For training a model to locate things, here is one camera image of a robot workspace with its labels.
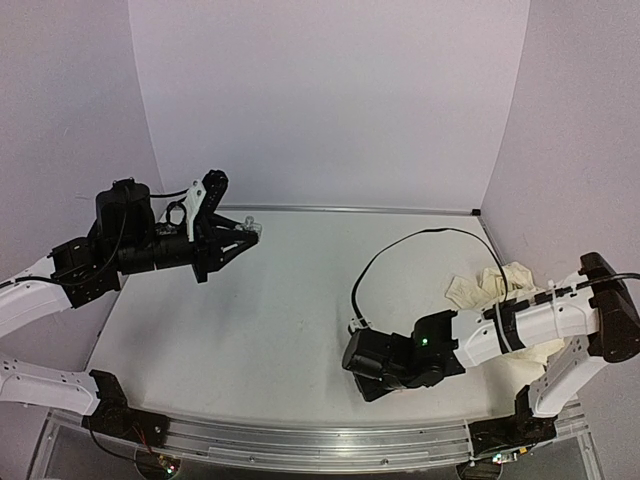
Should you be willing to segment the clear nail polish bottle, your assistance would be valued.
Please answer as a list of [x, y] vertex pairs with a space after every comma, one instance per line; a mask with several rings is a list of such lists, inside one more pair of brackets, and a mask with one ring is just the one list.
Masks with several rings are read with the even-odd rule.
[[257, 223], [255, 221], [255, 218], [251, 215], [247, 215], [243, 222], [238, 223], [235, 226], [235, 229], [242, 232], [255, 234], [258, 237], [261, 236], [263, 230], [262, 225], [260, 223]]

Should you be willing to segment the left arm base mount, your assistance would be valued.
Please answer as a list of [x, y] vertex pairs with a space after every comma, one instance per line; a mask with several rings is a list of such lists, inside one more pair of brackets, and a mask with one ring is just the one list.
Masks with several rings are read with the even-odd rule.
[[169, 428], [166, 415], [130, 407], [115, 375], [91, 370], [89, 376], [96, 383], [99, 403], [91, 415], [82, 418], [83, 428], [149, 447], [165, 445]]

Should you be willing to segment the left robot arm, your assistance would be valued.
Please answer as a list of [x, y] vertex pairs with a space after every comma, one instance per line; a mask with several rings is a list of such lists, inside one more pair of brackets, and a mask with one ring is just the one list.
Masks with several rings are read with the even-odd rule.
[[1, 334], [54, 313], [78, 309], [138, 273], [189, 266], [198, 283], [259, 243], [262, 227], [217, 212], [228, 187], [220, 170], [178, 193], [167, 195], [167, 209], [179, 221], [157, 220], [156, 199], [145, 184], [123, 179], [96, 197], [96, 220], [84, 237], [51, 250], [21, 274], [1, 284]]

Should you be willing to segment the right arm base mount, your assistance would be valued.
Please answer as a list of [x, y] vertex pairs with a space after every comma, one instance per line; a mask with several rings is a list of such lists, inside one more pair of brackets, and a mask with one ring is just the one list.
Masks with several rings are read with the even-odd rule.
[[512, 415], [479, 420], [469, 425], [473, 459], [489, 458], [556, 438], [558, 415], [536, 417], [529, 403], [529, 390], [530, 386], [526, 385], [518, 392]]

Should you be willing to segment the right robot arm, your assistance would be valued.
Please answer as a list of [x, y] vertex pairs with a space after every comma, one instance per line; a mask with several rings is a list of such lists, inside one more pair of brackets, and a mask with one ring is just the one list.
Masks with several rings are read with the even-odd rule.
[[618, 273], [597, 253], [580, 269], [541, 293], [498, 303], [482, 312], [444, 310], [418, 319], [403, 336], [350, 326], [343, 369], [364, 400], [396, 390], [429, 388], [489, 360], [553, 340], [568, 345], [546, 372], [524, 389], [534, 418], [552, 418], [608, 364], [639, 353], [639, 314]]

